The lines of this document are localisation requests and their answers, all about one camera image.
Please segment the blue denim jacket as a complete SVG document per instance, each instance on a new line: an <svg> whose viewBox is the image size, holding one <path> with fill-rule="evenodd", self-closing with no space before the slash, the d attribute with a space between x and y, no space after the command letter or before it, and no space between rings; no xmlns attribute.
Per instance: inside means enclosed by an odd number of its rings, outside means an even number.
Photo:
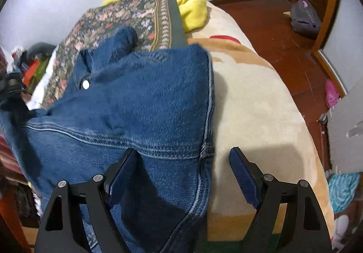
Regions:
<svg viewBox="0 0 363 253"><path fill-rule="evenodd" d="M1 132L42 206L59 181L86 182L135 149L111 211L119 232L132 252L187 252L210 195L212 60L197 44L138 51L137 40L122 27L82 50L48 110L2 97Z"/></svg>

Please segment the white folded cloth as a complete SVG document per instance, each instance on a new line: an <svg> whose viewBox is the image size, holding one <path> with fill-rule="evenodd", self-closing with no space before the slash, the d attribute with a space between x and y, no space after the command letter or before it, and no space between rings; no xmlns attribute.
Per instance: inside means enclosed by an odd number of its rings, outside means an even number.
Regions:
<svg viewBox="0 0 363 253"><path fill-rule="evenodd" d="M52 53L52 56L50 57L48 66L46 68L46 72L44 73L38 85L35 87L35 90L33 92L33 95L31 96L30 101L27 102L27 107L29 110L41 108L41 104L44 100L44 96L46 93L46 88L49 84L50 77L53 74L55 60L56 60L56 50Z"/></svg>

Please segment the green orange storage box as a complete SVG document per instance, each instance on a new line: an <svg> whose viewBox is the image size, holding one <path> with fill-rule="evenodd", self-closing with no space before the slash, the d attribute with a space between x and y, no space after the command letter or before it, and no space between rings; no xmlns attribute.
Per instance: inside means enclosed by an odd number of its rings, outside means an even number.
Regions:
<svg viewBox="0 0 363 253"><path fill-rule="evenodd" d="M49 60L50 56L46 56L42 60L34 60L31 62L28 70L24 73L22 81L28 94L33 94L35 87L41 81L44 73L46 72Z"/></svg>

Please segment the teal patterned cloth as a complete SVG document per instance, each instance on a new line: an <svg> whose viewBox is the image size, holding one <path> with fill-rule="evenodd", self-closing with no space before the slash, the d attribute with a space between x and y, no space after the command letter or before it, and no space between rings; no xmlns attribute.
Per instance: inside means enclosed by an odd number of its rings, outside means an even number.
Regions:
<svg viewBox="0 0 363 253"><path fill-rule="evenodd" d="M334 214L343 212L354 198L361 175L332 174L328 181L329 198Z"/></svg>

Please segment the grey white pillow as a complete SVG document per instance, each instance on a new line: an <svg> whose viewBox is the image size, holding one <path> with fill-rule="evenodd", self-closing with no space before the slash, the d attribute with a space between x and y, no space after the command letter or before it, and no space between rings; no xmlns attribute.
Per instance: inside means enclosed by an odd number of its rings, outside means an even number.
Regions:
<svg viewBox="0 0 363 253"><path fill-rule="evenodd" d="M363 90L359 79L352 90L327 112L330 162L336 174L362 172Z"/></svg>

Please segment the beige plush blanket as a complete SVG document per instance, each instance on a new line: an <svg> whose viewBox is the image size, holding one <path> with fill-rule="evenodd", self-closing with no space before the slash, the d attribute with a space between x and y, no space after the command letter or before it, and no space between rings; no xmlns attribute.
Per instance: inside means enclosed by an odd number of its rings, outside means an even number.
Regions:
<svg viewBox="0 0 363 253"><path fill-rule="evenodd" d="M229 164L239 147L249 161L280 181L307 180L334 230L334 212L321 160L289 90L277 71L254 50L234 19L212 3L203 28L188 42L210 52L215 85L212 185L207 211L209 241L240 241L255 215Z"/></svg>

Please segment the pink croc shoe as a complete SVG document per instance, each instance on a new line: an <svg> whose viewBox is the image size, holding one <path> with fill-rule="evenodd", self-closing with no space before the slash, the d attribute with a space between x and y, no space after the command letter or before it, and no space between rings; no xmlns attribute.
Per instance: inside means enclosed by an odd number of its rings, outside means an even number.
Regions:
<svg viewBox="0 0 363 253"><path fill-rule="evenodd" d="M337 91L334 83L328 79L325 82L326 90L326 104L329 109L331 109L340 99L339 92Z"/></svg>

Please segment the dark floral bedspread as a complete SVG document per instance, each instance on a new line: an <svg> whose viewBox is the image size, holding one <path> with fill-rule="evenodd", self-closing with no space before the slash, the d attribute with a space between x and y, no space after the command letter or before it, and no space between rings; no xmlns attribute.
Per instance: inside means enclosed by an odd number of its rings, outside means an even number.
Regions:
<svg viewBox="0 0 363 253"><path fill-rule="evenodd" d="M118 0L89 9L56 50L41 108L48 109L61 98L79 52L96 48L123 26L130 26L136 31L136 49L139 51L186 46L176 0Z"/></svg>

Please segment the yellow fleece blanket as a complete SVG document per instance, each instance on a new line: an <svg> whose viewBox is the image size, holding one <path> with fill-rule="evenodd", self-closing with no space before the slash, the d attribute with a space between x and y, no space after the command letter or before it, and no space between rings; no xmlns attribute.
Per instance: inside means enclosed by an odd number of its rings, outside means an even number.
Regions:
<svg viewBox="0 0 363 253"><path fill-rule="evenodd" d="M207 0L104 0L88 13L93 26L130 26L140 38L155 41L174 29L188 33L203 27L208 10Z"/></svg>

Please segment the grey purple backpack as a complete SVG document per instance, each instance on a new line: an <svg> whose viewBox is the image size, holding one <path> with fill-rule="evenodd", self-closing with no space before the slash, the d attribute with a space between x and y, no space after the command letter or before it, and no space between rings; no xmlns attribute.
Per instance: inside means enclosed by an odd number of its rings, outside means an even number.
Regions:
<svg viewBox="0 0 363 253"><path fill-rule="evenodd" d="M294 32L316 39L322 22L308 0L298 0L290 10L291 25Z"/></svg>

